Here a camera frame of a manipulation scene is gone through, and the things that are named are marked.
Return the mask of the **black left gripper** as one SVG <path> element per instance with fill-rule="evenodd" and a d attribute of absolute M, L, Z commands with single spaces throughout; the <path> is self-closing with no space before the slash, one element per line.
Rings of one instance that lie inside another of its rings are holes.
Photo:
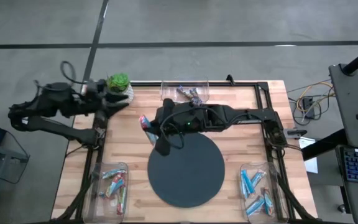
<path fill-rule="evenodd" d="M 105 79 L 90 80 L 81 90 L 81 109 L 98 109 L 95 114 L 97 125 L 106 125 L 113 115 L 129 106 L 129 103 L 117 103 L 128 99 L 127 95 L 107 90 Z"/>

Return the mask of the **potted succulent white patterned pot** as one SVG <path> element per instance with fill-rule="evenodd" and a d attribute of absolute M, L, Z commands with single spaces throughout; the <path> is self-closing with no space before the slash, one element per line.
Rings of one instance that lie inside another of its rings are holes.
<path fill-rule="evenodd" d="M 122 102 L 131 103 L 134 99 L 134 90 L 126 73 L 115 73 L 106 76 L 106 83 L 110 91 L 127 95 Z"/>

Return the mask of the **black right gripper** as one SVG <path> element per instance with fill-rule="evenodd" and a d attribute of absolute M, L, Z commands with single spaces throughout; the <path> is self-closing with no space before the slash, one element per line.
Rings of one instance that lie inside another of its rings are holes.
<path fill-rule="evenodd" d="M 205 119 L 204 112 L 204 109 L 197 109 L 188 105 L 175 106 L 172 99 L 165 98 L 163 105 L 157 109 L 155 115 L 156 135 L 158 136 L 155 150 L 161 156 L 167 156 L 170 153 L 167 135 L 200 131 Z"/>

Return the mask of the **granola bar dark-blue-ended wrapper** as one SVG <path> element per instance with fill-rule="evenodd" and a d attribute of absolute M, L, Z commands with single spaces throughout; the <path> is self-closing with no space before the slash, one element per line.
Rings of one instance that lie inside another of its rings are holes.
<path fill-rule="evenodd" d="M 189 91 L 185 91 L 181 85 L 177 87 L 177 92 L 187 100 L 192 100 L 194 98 L 194 96 Z"/>
<path fill-rule="evenodd" d="M 203 103 L 203 100 L 200 98 L 196 88 L 190 89 L 190 95 L 192 96 L 191 100 L 193 104 L 200 105 Z"/>

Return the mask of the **white paper sheet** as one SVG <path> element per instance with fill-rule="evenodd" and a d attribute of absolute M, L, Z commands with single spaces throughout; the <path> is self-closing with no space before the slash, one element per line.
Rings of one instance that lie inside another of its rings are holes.
<path fill-rule="evenodd" d="M 306 146 L 312 145 L 316 142 L 315 139 L 301 137 L 298 140 L 300 148 L 304 149 Z M 305 161 L 305 168 L 307 172 L 317 174 L 318 173 L 318 161 L 316 157 Z"/>

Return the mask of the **clear plastic bin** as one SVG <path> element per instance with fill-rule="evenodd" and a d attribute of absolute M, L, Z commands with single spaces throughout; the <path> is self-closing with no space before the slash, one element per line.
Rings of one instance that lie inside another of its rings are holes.
<path fill-rule="evenodd" d="M 196 88 L 203 103 L 209 100 L 209 80 L 177 80 L 177 81 L 166 81 L 163 80 L 160 87 L 161 99 L 165 98 L 172 99 L 175 103 L 186 103 L 191 102 L 182 97 L 177 92 L 177 87 L 182 86 L 185 91 L 190 91 L 192 88 Z"/>
<path fill-rule="evenodd" d="M 249 179 L 255 175 L 258 170 L 263 170 L 266 172 L 266 176 L 254 187 L 255 194 L 248 195 L 246 200 L 242 197 L 240 181 L 242 177 L 242 170 L 247 171 Z M 289 217 L 287 212 L 287 204 L 283 198 L 283 193 L 278 184 L 277 179 L 277 170 L 271 162 L 264 163 L 248 163 L 241 165 L 239 171 L 239 186 L 241 192 L 241 205 L 242 212 L 246 221 L 250 224 L 286 224 Z M 263 197 L 263 188 L 266 187 L 270 191 L 270 196 L 273 202 L 273 216 L 270 217 L 266 214 L 264 205 L 255 211 L 251 216 L 246 215 L 247 207 L 254 202 L 258 196 Z"/>
<path fill-rule="evenodd" d="M 117 200 L 118 197 L 103 199 L 99 193 L 106 190 L 111 183 L 111 179 L 102 179 L 102 173 L 113 170 L 124 169 L 127 171 L 125 174 L 126 186 L 126 202 L 128 195 L 128 180 L 129 171 L 127 164 L 123 162 L 115 163 L 97 163 L 91 173 L 90 187 L 85 194 L 84 205 L 82 209 L 83 221 L 86 224 L 120 224 L 123 221 L 124 215 L 117 215 Z"/>

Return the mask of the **black diagonal stand beam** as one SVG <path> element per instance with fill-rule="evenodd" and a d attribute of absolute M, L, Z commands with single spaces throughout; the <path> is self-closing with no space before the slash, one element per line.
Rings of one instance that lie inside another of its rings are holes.
<path fill-rule="evenodd" d="M 307 161 L 325 152 L 335 149 L 338 145 L 347 145 L 347 137 L 344 129 L 340 129 L 325 138 L 317 140 L 315 143 L 304 147 L 302 151 L 303 160 Z"/>

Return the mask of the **round dark blue woven placemat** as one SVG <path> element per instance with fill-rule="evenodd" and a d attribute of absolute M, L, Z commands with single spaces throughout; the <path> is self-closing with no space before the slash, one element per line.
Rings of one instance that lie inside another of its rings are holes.
<path fill-rule="evenodd" d="M 207 136 L 184 136 L 182 149 L 171 148 L 167 156 L 152 150 L 147 173 L 152 189 L 169 205 L 180 208 L 200 206 L 220 191 L 225 164 L 218 146 Z"/>

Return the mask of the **black power adapter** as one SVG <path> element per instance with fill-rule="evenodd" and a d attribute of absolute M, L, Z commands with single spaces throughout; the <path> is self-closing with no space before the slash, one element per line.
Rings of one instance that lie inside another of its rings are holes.
<path fill-rule="evenodd" d="M 305 111 L 305 118 L 313 119 L 315 117 L 313 98 L 311 96 L 307 96 L 304 97 L 301 100 L 301 102 L 302 102 L 303 109 Z"/>

